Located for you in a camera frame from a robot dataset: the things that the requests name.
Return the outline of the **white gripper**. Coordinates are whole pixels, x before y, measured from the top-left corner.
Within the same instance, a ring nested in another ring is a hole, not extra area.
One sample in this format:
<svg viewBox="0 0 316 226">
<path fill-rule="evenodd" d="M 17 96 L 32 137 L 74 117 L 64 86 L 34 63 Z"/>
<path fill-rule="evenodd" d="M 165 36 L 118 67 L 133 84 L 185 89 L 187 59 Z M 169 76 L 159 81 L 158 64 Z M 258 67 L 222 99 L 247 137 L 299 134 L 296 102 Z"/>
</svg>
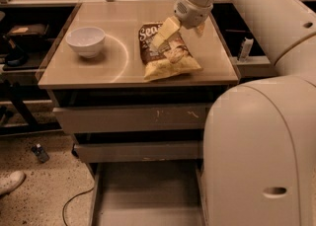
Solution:
<svg viewBox="0 0 316 226">
<path fill-rule="evenodd" d="M 209 16 L 213 7 L 213 0 L 176 0 L 174 15 L 168 17 L 159 28 L 150 47 L 152 50 L 161 50 L 168 39 L 173 36 L 181 27 L 186 29 L 195 28 L 199 37 L 204 33 L 204 21 Z"/>
</svg>

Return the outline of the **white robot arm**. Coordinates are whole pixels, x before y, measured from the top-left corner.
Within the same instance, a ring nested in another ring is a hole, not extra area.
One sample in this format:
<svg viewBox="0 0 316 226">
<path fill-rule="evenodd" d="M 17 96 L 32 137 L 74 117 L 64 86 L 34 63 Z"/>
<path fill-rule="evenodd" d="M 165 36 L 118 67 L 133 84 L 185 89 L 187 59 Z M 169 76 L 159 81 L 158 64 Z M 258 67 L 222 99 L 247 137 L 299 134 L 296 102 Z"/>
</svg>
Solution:
<svg viewBox="0 0 316 226">
<path fill-rule="evenodd" d="M 209 226 L 313 226 L 316 15 L 299 0 L 230 0 L 276 70 L 211 106 L 203 136 Z M 177 0 L 179 25 L 204 22 L 214 0 Z"/>
</svg>

